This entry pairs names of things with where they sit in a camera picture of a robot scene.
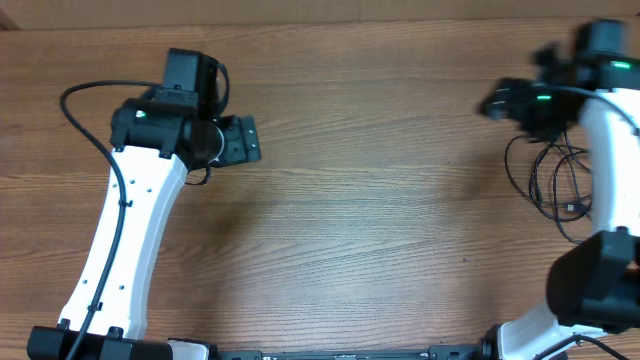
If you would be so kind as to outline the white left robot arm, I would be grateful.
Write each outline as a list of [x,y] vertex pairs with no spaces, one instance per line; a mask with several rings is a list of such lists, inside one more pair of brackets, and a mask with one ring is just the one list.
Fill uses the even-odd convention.
[[217,359],[215,345],[148,341],[147,305],[171,209],[194,170],[261,158],[253,117],[225,115],[226,67],[201,52],[172,48],[161,83],[143,83],[111,120],[104,146],[69,122],[107,159],[109,187],[79,281],[55,327],[36,326],[31,359]]

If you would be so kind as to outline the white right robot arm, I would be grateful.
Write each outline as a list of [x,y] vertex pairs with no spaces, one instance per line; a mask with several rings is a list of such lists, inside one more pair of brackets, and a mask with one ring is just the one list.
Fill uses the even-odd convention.
[[542,303],[476,346],[432,346],[429,358],[565,359],[581,343],[621,356],[601,339],[639,325],[639,62],[626,35],[621,21],[584,23],[569,58],[554,45],[539,50],[537,78],[502,78],[480,103],[480,114],[516,121],[549,146],[570,126],[584,128],[592,234],[553,263]]

